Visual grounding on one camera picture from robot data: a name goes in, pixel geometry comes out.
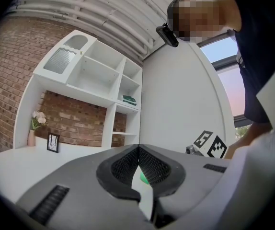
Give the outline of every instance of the picture frame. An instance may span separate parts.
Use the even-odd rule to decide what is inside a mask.
[[[47,150],[59,153],[60,135],[48,132]]]

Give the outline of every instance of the white shelving unit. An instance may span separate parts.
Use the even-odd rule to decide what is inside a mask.
[[[47,53],[33,74],[16,116],[15,148],[26,145],[19,132],[28,130],[30,117],[22,109],[34,110],[36,96],[45,90],[106,107],[102,147],[111,147],[113,134],[124,135],[125,145],[139,143],[142,68],[118,51],[76,30]],[[123,102],[123,95],[133,97],[137,105]],[[113,132],[116,112],[127,115],[124,133]]]

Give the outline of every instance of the vase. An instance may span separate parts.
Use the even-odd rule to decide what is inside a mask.
[[[35,134],[34,134],[34,130],[30,130],[29,131],[28,146],[30,146],[30,147],[34,147],[35,146]]]

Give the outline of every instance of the white wall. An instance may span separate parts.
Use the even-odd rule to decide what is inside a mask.
[[[144,61],[140,143],[185,152],[203,130],[235,141],[224,87],[196,44],[164,46]]]

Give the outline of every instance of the white table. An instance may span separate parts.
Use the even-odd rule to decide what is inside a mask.
[[[46,149],[46,139],[36,137],[36,147],[11,149],[0,153],[0,195],[16,203],[34,184],[65,163],[105,151],[110,148],[59,144],[59,153]],[[152,188],[140,179],[137,169],[132,188],[141,194],[140,209],[150,219],[152,209]]]

